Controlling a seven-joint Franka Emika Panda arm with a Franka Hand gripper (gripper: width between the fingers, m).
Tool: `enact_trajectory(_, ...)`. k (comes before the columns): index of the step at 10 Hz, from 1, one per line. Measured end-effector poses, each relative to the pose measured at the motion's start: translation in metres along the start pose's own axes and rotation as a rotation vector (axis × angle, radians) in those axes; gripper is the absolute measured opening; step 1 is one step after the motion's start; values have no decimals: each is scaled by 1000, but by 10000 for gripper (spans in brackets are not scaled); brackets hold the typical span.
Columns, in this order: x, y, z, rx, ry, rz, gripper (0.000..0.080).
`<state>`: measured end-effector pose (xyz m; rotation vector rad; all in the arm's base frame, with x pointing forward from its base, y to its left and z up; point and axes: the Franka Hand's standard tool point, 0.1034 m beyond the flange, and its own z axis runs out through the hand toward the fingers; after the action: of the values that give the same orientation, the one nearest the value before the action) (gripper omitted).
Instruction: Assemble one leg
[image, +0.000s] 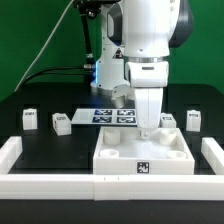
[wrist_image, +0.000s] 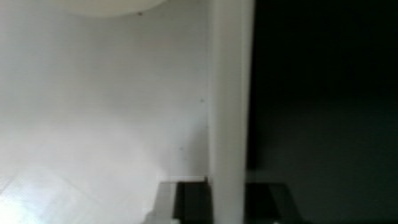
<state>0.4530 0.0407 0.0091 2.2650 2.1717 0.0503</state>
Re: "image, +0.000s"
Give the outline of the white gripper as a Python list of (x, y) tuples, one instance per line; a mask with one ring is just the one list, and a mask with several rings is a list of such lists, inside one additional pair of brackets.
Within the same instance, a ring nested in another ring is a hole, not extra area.
[[(168, 83), (169, 64), (127, 62), (125, 77), (134, 91), (137, 126), (156, 129), (160, 122), (163, 88)], [(149, 131), (139, 131), (140, 137), (149, 137)]]

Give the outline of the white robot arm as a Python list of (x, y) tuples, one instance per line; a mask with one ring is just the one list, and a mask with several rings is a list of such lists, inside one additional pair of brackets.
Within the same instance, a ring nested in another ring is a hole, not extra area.
[(102, 51), (96, 62), (95, 93), (115, 107), (135, 102), (137, 127), (147, 139), (159, 127), (169, 50), (193, 31), (189, 0), (112, 0), (101, 7)]

